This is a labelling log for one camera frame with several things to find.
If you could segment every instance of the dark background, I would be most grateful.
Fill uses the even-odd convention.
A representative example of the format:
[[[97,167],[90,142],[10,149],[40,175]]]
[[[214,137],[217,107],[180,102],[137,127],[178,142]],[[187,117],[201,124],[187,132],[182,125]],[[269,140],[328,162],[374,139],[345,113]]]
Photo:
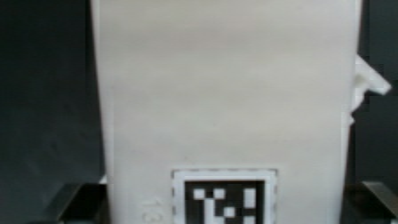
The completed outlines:
[[[0,223],[27,224],[68,183],[104,175],[90,5],[0,0]],[[395,89],[367,94],[347,183],[398,193],[398,1],[367,0],[360,53]]]

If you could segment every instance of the white square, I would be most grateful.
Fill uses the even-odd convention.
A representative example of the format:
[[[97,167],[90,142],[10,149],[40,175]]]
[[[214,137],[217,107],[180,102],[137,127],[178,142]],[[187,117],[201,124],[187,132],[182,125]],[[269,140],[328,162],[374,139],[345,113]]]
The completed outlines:
[[[233,207],[226,207],[225,208],[225,217],[226,218],[233,218],[235,217],[235,208]]]
[[[255,216],[244,217],[244,224],[255,224],[255,221],[257,221]]]
[[[194,190],[194,199],[196,200],[203,200],[207,197],[205,197],[205,189],[196,189]]]
[[[216,196],[216,199],[225,199],[226,198],[226,190],[223,188],[216,189],[214,196]]]

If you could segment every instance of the black background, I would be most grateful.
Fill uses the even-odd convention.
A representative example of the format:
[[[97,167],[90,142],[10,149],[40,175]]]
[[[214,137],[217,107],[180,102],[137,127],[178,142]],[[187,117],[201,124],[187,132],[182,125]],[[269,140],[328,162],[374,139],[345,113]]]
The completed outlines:
[[[356,112],[347,182],[398,193],[398,1],[365,1],[360,53],[395,89]],[[66,183],[104,175],[84,0],[0,0],[0,223],[26,224]]]

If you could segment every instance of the white cardboard box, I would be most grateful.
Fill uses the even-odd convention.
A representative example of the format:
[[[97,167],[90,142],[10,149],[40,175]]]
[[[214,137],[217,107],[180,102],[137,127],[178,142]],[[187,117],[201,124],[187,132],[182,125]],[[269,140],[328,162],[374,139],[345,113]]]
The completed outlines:
[[[338,224],[356,1],[93,3],[113,223],[196,224],[182,173],[212,182],[274,172],[257,224]]]

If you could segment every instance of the white box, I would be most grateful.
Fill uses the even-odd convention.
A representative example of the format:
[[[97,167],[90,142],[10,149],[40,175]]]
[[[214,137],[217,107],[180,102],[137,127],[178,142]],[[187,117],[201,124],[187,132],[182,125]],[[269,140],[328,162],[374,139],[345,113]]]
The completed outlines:
[[[269,170],[257,224],[338,224],[356,1],[93,3],[113,223],[182,224],[177,172]]]

